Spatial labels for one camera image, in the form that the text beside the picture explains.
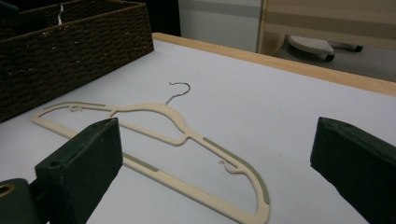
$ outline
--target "floor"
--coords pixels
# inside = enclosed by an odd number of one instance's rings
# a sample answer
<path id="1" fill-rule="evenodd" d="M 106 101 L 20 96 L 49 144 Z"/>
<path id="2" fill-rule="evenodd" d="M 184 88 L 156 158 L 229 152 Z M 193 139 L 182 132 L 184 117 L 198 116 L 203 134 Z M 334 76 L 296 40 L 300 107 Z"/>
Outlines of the floor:
<path id="1" fill-rule="evenodd" d="M 334 60 L 326 62 L 326 55 L 316 55 L 291 49 L 287 41 L 275 55 L 299 63 L 308 63 L 338 71 L 353 73 L 396 82 L 396 50 L 363 47 L 355 52 L 356 46 L 330 42 L 334 48 Z"/>

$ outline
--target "brown woven basket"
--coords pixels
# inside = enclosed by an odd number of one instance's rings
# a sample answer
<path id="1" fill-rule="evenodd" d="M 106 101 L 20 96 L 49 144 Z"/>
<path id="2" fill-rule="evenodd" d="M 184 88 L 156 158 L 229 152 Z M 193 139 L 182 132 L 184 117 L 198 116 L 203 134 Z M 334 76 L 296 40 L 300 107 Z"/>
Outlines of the brown woven basket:
<path id="1" fill-rule="evenodd" d="M 48 28 L 16 35 L 0 21 L 0 122 L 42 105 L 154 50 L 146 5 L 77 0 L 21 13 Z"/>

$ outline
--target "black object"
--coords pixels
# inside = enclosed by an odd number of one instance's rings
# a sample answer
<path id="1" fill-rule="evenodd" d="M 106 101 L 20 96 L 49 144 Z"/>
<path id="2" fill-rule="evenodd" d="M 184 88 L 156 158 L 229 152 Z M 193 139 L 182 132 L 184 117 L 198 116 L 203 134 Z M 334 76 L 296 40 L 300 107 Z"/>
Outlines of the black object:
<path id="1" fill-rule="evenodd" d="M 363 50 L 363 46 L 356 46 L 355 52 L 361 52 Z"/>
<path id="2" fill-rule="evenodd" d="M 319 118 L 311 166 L 370 223 L 396 223 L 396 147 L 350 124 Z"/>
<path id="3" fill-rule="evenodd" d="M 334 60 L 334 54 L 328 54 L 326 56 L 326 62 L 332 62 Z"/>
<path id="4" fill-rule="evenodd" d="M 94 123 L 40 162 L 32 184 L 0 183 L 0 223 L 86 223 L 121 166 L 118 120 Z"/>
<path id="5" fill-rule="evenodd" d="M 181 36 L 178 0 L 128 0 L 144 2 L 148 7 L 149 24 L 152 33 Z"/>

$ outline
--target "hanger hook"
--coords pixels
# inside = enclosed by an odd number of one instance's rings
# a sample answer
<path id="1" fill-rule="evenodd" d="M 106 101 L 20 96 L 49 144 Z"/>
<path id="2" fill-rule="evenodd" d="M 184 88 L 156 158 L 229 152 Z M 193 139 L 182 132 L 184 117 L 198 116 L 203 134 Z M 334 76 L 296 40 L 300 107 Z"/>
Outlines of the hanger hook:
<path id="1" fill-rule="evenodd" d="M 181 94 L 176 94 L 176 95 L 171 96 L 171 98 L 169 98 L 169 100 L 167 100 L 167 101 L 165 102 L 166 105 L 168 105 L 169 102 L 171 102 L 171 100 L 173 100 L 175 97 L 185 95 L 185 94 L 187 94 L 187 92 L 189 92 L 189 91 L 191 90 L 191 87 L 190 87 L 189 83 L 186 83 L 186 82 L 174 82 L 174 83 L 171 83 L 171 82 L 169 82 L 169 85 L 176 85 L 176 84 L 184 84 L 184 85 L 187 85 L 187 86 L 189 87 L 189 89 L 188 89 L 187 91 L 181 93 Z"/>

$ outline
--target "wooden table edge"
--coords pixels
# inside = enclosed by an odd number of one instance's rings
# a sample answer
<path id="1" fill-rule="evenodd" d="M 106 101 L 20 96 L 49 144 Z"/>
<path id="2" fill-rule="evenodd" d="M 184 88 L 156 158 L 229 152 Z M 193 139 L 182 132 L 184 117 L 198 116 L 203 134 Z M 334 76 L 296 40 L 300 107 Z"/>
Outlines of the wooden table edge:
<path id="1" fill-rule="evenodd" d="M 335 71 L 328 68 L 317 67 L 314 65 L 297 63 L 275 57 L 248 52 L 241 49 L 233 49 L 220 45 L 209 44 L 206 42 L 192 40 L 184 37 L 166 35 L 161 33 L 152 34 L 153 39 L 163 42 L 199 49 L 219 55 L 243 60 L 251 63 L 258 63 L 280 70 L 296 73 L 299 75 L 314 77 L 365 91 L 373 91 L 389 96 L 396 96 L 396 83 L 372 77 L 364 77 L 346 72 Z"/>

